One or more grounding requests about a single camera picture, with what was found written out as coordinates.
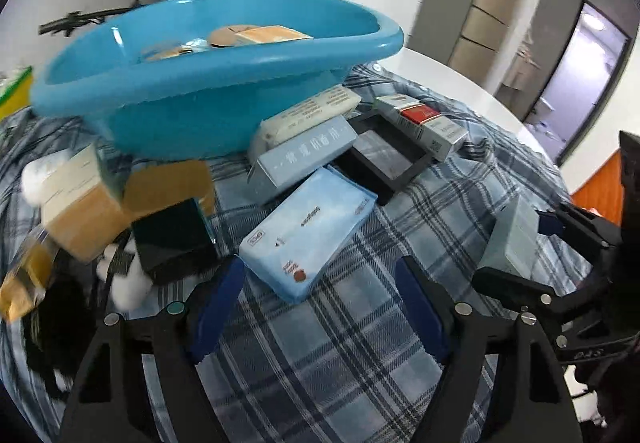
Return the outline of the gold foil box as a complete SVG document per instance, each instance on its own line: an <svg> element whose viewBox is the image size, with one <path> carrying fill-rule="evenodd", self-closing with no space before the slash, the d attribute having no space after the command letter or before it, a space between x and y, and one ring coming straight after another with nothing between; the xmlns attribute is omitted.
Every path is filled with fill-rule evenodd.
<svg viewBox="0 0 640 443"><path fill-rule="evenodd" d="M12 324L44 298L53 275L58 246L44 229L34 229L21 243L1 285L1 317Z"/></svg>

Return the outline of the light blue tissue pack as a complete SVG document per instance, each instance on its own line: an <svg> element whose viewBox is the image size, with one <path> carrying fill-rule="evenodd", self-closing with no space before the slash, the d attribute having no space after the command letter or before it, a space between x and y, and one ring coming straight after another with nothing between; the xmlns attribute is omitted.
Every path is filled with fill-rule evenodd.
<svg viewBox="0 0 640 443"><path fill-rule="evenodd" d="M280 299L303 302L377 199L330 166L320 168L247 234L239 256Z"/></svg>

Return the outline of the grey-blue rectangular box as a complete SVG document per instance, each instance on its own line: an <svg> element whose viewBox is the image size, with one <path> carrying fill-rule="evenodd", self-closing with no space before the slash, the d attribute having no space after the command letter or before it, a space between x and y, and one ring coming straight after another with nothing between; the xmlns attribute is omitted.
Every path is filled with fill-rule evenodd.
<svg viewBox="0 0 640 443"><path fill-rule="evenodd" d="M246 195L262 204L342 155L357 140L343 116L300 133L258 156L247 177Z"/></svg>

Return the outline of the round tan wooden disc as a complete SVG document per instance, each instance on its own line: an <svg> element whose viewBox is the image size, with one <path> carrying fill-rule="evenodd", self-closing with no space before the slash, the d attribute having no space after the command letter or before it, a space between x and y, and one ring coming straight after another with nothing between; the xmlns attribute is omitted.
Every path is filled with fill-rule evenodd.
<svg viewBox="0 0 640 443"><path fill-rule="evenodd" d="M239 34L255 28L255 25L223 26L209 33L207 43L212 47L232 47L250 44L248 39L240 38Z"/></svg>

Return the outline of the pale blue-green text box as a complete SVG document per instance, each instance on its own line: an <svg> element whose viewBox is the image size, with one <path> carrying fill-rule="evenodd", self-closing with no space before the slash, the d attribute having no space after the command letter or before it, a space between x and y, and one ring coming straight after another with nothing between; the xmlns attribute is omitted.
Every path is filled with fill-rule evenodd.
<svg viewBox="0 0 640 443"><path fill-rule="evenodd" d="M511 199L496 215L478 269L490 267L529 279L535 263L539 215L520 195Z"/></svg>

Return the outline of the white paper napkin pack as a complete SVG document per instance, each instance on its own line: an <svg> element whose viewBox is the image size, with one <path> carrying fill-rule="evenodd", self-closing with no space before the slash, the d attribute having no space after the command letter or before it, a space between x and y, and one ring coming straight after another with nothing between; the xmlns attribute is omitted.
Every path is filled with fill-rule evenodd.
<svg viewBox="0 0 640 443"><path fill-rule="evenodd" d="M338 84L262 120L247 151L250 164L294 136L341 114L348 114L360 102L361 97L357 93Z"/></svg>

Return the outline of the blue gold cigarette carton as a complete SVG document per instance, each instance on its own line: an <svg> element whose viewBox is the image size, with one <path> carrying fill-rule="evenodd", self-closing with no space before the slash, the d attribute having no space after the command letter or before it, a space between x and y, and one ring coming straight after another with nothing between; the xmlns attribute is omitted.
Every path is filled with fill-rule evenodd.
<svg viewBox="0 0 640 443"><path fill-rule="evenodd" d="M158 62L168 58L190 55L198 52L198 47L190 44L165 44L148 48L141 53L142 62Z"/></svg>

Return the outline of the black velvet pouch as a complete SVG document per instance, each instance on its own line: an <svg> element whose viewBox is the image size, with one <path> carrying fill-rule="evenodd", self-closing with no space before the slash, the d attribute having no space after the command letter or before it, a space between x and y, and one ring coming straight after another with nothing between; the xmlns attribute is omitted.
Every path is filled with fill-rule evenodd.
<svg viewBox="0 0 640 443"><path fill-rule="evenodd" d="M76 377L93 338L99 285L93 263L61 250L44 298L22 319L27 366L53 400L68 400L70 393L60 388L56 377Z"/></svg>

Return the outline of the white rabbit figurine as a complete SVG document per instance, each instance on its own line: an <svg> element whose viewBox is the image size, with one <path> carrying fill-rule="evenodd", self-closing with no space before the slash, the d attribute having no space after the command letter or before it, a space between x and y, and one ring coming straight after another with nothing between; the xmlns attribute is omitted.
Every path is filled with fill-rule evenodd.
<svg viewBox="0 0 640 443"><path fill-rule="evenodd" d="M149 296L153 281L142 270L134 237L129 237L128 243L120 255L124 259L126 267L116 271L113 276L111 299L118 311L131 312L141 307L146 297Z"/></svg>

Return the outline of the red white cigarette pack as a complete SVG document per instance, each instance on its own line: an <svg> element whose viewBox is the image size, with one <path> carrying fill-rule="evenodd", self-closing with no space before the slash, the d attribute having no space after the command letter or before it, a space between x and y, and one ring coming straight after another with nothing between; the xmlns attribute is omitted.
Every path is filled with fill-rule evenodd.
<svg viewBox="0 0 640 443"><path fill-rule="evenodd" d="M437 161L445 161L468 138L462 125L408 95L377 97L374 108Z"/></svg>

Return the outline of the beige cream cube box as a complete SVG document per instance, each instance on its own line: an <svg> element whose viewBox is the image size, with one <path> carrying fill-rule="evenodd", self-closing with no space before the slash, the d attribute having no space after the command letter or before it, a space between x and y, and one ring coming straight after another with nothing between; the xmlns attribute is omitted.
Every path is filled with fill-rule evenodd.
<svg viewBox="0 0 640 443"><path fill-rule="evenodd" d="M96 259L130 225L122 207L122 184L94 144L52 172L42 192L43 228L81 262Z"/></svg>

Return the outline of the white cylindrical tube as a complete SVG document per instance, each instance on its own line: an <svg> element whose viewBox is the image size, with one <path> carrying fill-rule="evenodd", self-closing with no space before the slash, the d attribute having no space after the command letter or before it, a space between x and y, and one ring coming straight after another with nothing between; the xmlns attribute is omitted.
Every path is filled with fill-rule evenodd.
<svg viewBox="0 0 640 443"><path fill-rule="evenodd" d="M43 200L44 181L72 156L72 151L65 148L31 161L24 166L21 175L21 191L29 206L40 206Z"/></svg>

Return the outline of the yellow bin green rim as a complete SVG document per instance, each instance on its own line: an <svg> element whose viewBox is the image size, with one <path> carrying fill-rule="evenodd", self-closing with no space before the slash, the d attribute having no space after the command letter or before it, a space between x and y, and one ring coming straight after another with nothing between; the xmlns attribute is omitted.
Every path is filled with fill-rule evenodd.
<svg viewBox="0 0 640 443"><path fill-rule="evenodd" d="M32 66L1 73L0 119L29 106L32 81Z"/></svg>

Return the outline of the black bicycle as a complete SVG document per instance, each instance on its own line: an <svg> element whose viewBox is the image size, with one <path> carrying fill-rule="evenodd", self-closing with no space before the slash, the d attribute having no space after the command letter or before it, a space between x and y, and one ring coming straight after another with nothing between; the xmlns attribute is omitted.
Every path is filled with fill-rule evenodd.
<svg viewBox="0 0 640 443"><path fill-rule="evenodd" d="M57 34L63 33L66 38L71 36L73 32L81 27L88 25L102 25L108 18L116 17L122 14L144 7L144 4L135 0L126 7L112 8L111 10L98 10L92 13L70 12L63 18L52 20L38 27L38 34Z"/></svg>

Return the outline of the black square display frame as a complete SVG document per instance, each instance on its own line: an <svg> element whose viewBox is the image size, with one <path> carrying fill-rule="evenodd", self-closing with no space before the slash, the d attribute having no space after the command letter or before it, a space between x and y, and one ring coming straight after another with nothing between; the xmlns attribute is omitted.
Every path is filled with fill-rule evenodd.
<svg viewBox="0 0 640 443"><path fill-rule="evenodd" d="M385 206L435 160L376 111L352 117L347 123L357 138L332 164L377 195L379 206Z"/></svg>

